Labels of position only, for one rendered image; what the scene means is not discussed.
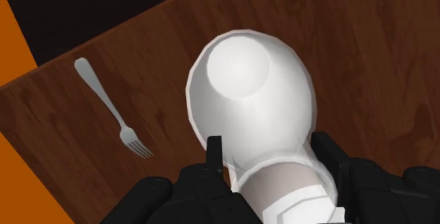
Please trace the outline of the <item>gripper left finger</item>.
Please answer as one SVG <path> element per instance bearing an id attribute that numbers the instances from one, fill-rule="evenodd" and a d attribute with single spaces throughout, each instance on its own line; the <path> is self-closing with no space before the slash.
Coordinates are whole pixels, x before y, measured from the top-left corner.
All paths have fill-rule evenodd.
<path id="1" fill-rule="evenodd" d="M 223 179 L 220 136 L 207 139 L 206 162 L 184 167 L 173 184 L 140 180 L 99 224 L 262 224 Z"/>

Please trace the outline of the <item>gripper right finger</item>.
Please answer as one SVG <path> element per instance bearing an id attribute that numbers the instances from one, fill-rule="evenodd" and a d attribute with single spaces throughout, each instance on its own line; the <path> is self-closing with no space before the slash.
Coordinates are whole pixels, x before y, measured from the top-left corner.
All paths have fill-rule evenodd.
<path id="1" fill-rule="evenodd" d="M 325 132 L 312 133 L 311 147 L 336 183 L 345 222 L 440 224 L 440 170 L 415 166 L 399 177 L 369 159 L 349 157 Z"/>

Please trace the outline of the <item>white cup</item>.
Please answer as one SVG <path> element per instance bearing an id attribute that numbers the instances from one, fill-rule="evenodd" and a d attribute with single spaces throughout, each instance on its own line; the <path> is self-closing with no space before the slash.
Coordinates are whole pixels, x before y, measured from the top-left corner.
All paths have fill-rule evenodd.
<path id="1" fill-rule="evenodd" d="M 231 189 L 263 224 L 344 222 L 336 183 L 310 144 L 312 79 L 287 44 L 254 30 L 219 35 L 190 69 L 185 95 L 200 143 L 221 137 Z"/>

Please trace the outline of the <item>silver fork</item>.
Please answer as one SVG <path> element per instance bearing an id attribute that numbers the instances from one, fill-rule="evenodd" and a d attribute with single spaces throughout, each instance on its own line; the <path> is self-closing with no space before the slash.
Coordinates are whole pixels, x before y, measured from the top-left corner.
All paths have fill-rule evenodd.
<path id="1" fill-rule="evenodd" d="M 114 118 L 120 125 L 119 137 L 132 152 L 141 156 L 142 158 L 149 158 L 153 153 L 140 141 L 134 129 L 129 127 L 123 120 L 121 114 L 118 112 L 108 94 L 102 87 L 99 78 L 86 58 L 78 58 L 74 62 L 74 67 L 83 79 L 83 81 L 90 87 L 90 89 L 102 100 L 105 106 L 113 114 Z"/>

